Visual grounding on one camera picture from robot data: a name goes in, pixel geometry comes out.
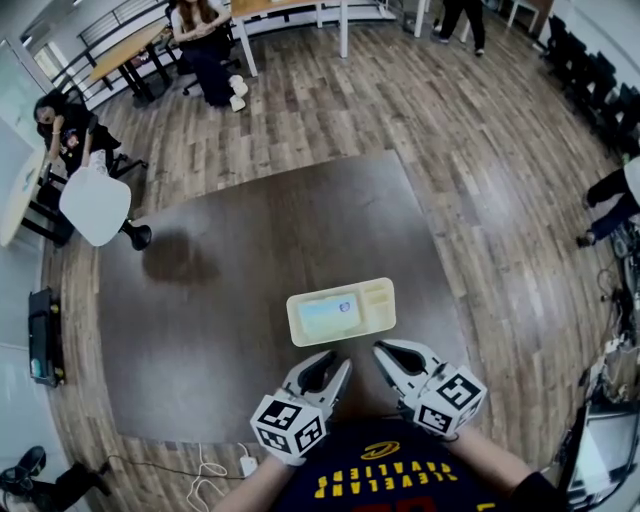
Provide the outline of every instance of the black shoe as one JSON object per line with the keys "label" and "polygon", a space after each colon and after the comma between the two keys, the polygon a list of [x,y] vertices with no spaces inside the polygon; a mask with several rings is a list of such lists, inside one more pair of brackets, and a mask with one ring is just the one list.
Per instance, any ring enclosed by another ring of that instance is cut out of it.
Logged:
{"label": "black shoe", "polygon": [[589,202],[589,194],[588,192],[585,192],[582,196],[582,207],[585,210],[590,210],[591,208],[593,208],[593,206],[591,205],[591,203]]}
{"label": "black shoe", "polygon": [[596,238],[591,231],[587,231],[584,235],[576,237],[576,243],[580,249],[584,249],[585,247],[594,246]]}

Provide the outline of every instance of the wooden floor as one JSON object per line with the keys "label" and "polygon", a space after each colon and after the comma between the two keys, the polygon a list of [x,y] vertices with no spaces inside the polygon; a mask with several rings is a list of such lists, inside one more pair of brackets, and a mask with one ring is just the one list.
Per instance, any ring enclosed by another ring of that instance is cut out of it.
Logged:
{"label": "wooden floor", "polygon": [[[135,216],[272,173],[395,149],[419,191],[474,371],[490,390],[478,424],[541,467],[580,405],[577,381],[607,323],[596,274],[611,252],[606,244],[578,251],[573,238],[589,220],[580,195],[615,163],[571,113],[531,41],[502,21],[487,20],[487,29],[481,60],[471,38],[469,48],[444,47],[396,25],[354,25],[348,60],[338,57],[335,27],[272,34],[252,40],[261,73],[247,80],[239,114],[183,97],[177,86],[146,110],[121,94],[99,114],[127,153],[150,162],[129,178]],[[75,236],[47,259],[45,282],[61,290],[65,318],[68,385],[50,393],[64,447],[93,467],[117,453],[197,470],[197,445],[114,430],[97,329],[99,257]],[[240,447],[204,452],[238,474]],[[188,477],[113,462],[114,496],[92,498],[95,510],[190,510]],[[203,494],[217,499],[209,488]]]}

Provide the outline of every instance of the logo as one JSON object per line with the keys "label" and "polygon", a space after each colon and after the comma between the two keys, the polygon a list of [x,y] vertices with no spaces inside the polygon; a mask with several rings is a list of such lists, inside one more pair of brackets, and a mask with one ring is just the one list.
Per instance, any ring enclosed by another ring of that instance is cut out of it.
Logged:
{"label": "logo", "polygon": [[362,460],[376,460],[396,453],[400,449],[400,443],[397,441],[384,441],[382,443],[372,444],[364,449]]}

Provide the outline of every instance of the forearm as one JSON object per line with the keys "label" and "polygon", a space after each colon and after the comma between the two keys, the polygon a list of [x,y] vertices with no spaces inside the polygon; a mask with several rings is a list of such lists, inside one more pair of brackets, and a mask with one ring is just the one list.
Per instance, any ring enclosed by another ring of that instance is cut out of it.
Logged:
{"label": "forearm", "polygon": [[49,146],[49,159],[53,162],[60,155],[60,132],[54,132]]}
{"label": "forearm", "polygon": [[87,132],[84,140],[84,150],[82,152],[82,167],[88,167],[91,160],[91,145],[93,144],[93,134]]}
{"label": "forearm", "polygon": [[472,427],[462,427],[458,436],[457,441],[446,444],[449,451],[504,496],[510,496],[534,472]]}
{"label": "forearm", "polygon": [[267,512],[294,473],[295,468],[269,455],[249,478],[224,497],[215,512]]}

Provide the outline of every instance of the black chair row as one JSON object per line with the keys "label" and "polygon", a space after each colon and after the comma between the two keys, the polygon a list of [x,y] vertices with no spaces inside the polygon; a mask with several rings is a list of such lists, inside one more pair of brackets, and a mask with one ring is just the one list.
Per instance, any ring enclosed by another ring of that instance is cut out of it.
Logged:
{"label": "black chair row", "polygon": [[616,92],[616,68],[600,52],[587,55],[586,45],[567,32],[557,16],[549,19],[551,37],[544,57],[553,68],[549,72],[562,82],[562,89],[576,108],[589,120],[609,152],[620,151],[631,157],[640,154],[638,123],[640,93],[626,84]]}

